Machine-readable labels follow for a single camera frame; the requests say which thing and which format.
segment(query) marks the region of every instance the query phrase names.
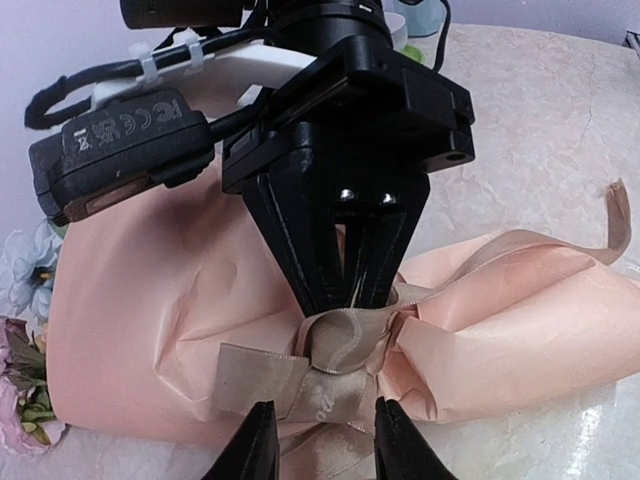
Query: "pink flower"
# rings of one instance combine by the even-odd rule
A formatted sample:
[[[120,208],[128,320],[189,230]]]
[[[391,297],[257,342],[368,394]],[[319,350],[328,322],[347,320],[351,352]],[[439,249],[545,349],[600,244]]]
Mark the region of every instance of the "pink flower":
[[[42,445],[22,428],[16,410],[19,397],[13,383],[6,377],[0,377],[0,444],[13,454],[44,453],[49,447]],[[65,425],[54,420],[43,423],[42,428],[54,445],[60,440]]]

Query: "marble table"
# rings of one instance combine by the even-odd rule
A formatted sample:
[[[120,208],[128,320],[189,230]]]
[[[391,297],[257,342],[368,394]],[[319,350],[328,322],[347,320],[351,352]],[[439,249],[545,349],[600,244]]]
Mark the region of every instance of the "marble table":
[[[434,39],[414,42],[432,58]],[[551,33],[456,25],[443,73],[471,90],[477,160],[433,176],[409,254],[505,227],[605,242],[606,186],[640,212],[640,62],[630,49]],[[640,276],[634,238],[615,268]],[[640,478],[640,376],[510,415],[424,434],[461,480]],[[39,458],[0,452],[15,480],[199,480],[215,452],[72,429]],[[372,478],[363,465],[344,478]]]

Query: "cable tie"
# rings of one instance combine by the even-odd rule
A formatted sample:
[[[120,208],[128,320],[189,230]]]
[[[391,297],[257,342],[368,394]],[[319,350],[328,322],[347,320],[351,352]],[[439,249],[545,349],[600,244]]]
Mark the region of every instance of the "cable tie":
[[[191,56],[191,66],[184,72],[185,75],[193,75],[204,70],[204,50],[200,37],[193,30],[178,32],[173,36],[175,45],[186,45]]]
[[[158,66],[153,59],[153,51],[146,43],[136,43],[129,47],[129,53],[133,58],[140,61],[142,66],[142,76],[145,85],[155,86],[162,83],[160,73],[158,72]]]

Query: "black cable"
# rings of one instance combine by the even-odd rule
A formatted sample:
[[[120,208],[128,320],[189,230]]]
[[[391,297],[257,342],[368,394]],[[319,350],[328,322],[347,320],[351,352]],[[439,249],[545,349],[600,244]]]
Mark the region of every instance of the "black cable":
[[[200,45],[204,54],[208,55],[239,43],[258,39],[264,39],[272,44],[281,41],[280,34],[275,30],[255,28],[235,30],[218,37],[208,38],[200,42]],[[187,46],[180,46],[156,53],[153,58],[156,67],[161,70],[177,63],[189,61],[191,53]],[[56,83],[41,90],[33,97],[25,110],[24,124],[32,130],[48,130],[56,125],[61,125],[91,109],[91,98],[87,98],[70,107],[48,113],[51,108],[65,100],[72,92],[106,80],[135,78],[143,74],[144,71],[139,60],[128,60],[88,68],[70,77],[60,77]]]
[[[264,27],[267,22],[267,16],[269,15],[269,10],[267,9],[267,0],[258,0],[256,2],[256,6],[247,18],[247,21],[244,22],[242,26],[243,29],[249,28],[260,28]]]
[[[211,122],[209,126],[213,140],[216,143],[220,142],[254,124],[258,120],[260,112],[267,105],[271,93],[272,90],[263,88],[251,105]]]
[[[436,60],[433,64],[433,71],[439,72],[442,69],[442,65],[444,65],[444,54],[445,48],[447,46],[447,36],[449,35],[449,27],[451,27],[451,5],[449,5],[449,0],[440,0],[444,5],[446,10],[446,16],[444,18],[444,25],[442,26],[442,32],[440,33],[440,38],[438,39],[438,48],[436,50]]]
[[[173,45],[173,37],[176,33],[184,32],[186,30],[185,27],[174,28],[172,32],[169,34],[167,38],[165,38],[162,43],[160,43],[155,50],[161,50],[163,48],[170,47]],[[201,37],[213,38],[219,37],[222,35],[222,32],[217,27],[196,27],[192,28],[194,32],[196,32]]]

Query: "beige ribbon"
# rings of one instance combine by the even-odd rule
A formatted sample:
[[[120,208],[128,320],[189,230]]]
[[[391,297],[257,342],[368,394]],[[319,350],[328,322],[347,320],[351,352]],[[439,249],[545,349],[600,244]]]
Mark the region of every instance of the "beige ribbon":
[[[388,307],[308,318],[294,356],[221,345],[214,407],[246,415],[256,402],[273,400],[279,421],[318,424],[283,455],[281,478],[334,478],[373,453],[376,375],[392,324],[427,295],[398,285]]]

